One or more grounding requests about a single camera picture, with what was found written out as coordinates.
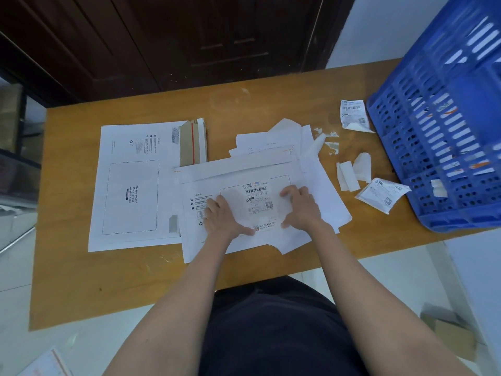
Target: forearm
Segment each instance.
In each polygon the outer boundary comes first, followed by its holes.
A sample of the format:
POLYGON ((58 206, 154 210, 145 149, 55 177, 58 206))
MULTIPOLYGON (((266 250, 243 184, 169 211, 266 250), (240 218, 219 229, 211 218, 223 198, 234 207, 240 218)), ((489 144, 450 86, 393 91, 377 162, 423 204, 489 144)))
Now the forearm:
POLYGON ((230 239, 212 233, 183 276, 139 322, 105 375, 196 375, 214 287, 230 239))
POLYGON ((471 374, 353 257, 328 224, 316 225, 310 236, 336 306, 371 374, 471 374))

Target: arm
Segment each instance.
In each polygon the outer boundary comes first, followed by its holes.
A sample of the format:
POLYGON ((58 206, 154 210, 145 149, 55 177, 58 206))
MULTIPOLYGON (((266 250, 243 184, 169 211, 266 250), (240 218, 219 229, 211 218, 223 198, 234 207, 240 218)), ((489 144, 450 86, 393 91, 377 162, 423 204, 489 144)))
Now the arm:
POLYGON ((305 230, 316 244, 332 297, 371 375, 474 375, 353 257, 306 187, 286 187, 281 196, 288 194, 293 212, 283 226, 305 230))
POLYGON ((104 376, 197 375, 217 273, 229 243, 254 234, 238 224, 222 196, 207 200, 205 244, 179 281, 126 339, 104 376))

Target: wooden table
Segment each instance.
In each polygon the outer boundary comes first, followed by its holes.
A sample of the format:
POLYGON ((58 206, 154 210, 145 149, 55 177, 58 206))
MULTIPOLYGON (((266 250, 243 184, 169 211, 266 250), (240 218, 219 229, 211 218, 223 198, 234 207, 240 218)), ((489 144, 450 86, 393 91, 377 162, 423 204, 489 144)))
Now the wooden table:
MULTIPOLYGON (((262 132, 287 117, 335 130, 339 155, 320 152, 339 190, 336 162, 372 156, 372 175, 397 181, 377 134, 341 128, 341 99, 366 100, 398 61, 320 70, 211 87, 107 100, 48 110, 34 257, 30 329, 154 303, 186 265, 181 245, 87 252, 100 128, 203 117, 209 160, 229 157, 238 133, 262 132)), ((341 192, 353 220, 340 238, 357 258, 461 236, 423 227, 406 198, 385 215, 341 192)), ((287 255, 261 246, 226 255, 217 288, 306 271, 320 266, 312 243, 287 255)))

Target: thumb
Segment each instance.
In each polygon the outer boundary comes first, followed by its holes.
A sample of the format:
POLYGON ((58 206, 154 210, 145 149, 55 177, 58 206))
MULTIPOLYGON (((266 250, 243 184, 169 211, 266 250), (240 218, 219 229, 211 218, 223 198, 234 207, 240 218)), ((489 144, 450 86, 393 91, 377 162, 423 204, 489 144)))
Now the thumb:
POLYGON ((240 224, 240 233, 246 234, 247 236, 254 236, 255 231, 250 227, 245 227, 240 224))
POLYGON ((292 221, 292 213, 288 214, 284 221, 282 222, 282 228, 287 228, 288 226, 291 225, 291 221, 292 221))

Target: dark brown door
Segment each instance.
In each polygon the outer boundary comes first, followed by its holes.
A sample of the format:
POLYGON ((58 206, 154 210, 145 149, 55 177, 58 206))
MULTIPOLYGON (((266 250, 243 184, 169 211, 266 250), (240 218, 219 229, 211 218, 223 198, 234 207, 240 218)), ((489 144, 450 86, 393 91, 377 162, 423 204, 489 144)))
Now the dark brown door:
POLYGON ((113 0, 162 90, 302 70, 322 0, 113 0))
POLYGON ((79 100, 159 91, 110 0, 2 0, 0 31, 79 100))

